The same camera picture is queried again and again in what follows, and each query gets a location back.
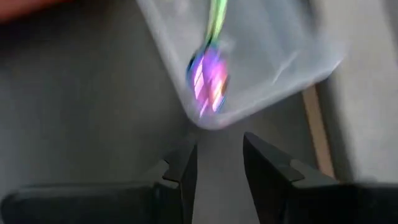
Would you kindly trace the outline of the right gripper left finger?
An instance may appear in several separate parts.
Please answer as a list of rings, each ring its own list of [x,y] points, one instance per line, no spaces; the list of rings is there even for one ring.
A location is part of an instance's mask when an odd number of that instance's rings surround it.
[[[191,223],[197,143],[187,140],[129,182],[31,185],[1,200],[3,223]]]

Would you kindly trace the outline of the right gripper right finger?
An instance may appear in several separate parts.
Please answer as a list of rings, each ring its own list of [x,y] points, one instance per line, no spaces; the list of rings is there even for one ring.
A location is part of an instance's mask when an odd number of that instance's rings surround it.
[[[338,182],[253,133],[243,157],[261,223],[397,223],[397,184]]]

